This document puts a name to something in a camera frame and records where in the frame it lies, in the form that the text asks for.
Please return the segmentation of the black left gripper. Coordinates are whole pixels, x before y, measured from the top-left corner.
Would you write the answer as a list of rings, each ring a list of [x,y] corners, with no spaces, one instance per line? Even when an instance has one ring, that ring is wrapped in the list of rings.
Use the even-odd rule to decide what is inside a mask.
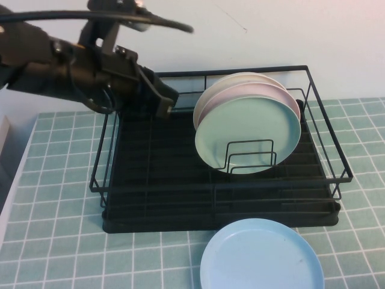
[[[179,93],[137,61],[136,52],[121,46],[117,49],[99,49],[99,103],[142,104],[146,113],[167,117]],[[146,87],[143,75],[154,87]]]

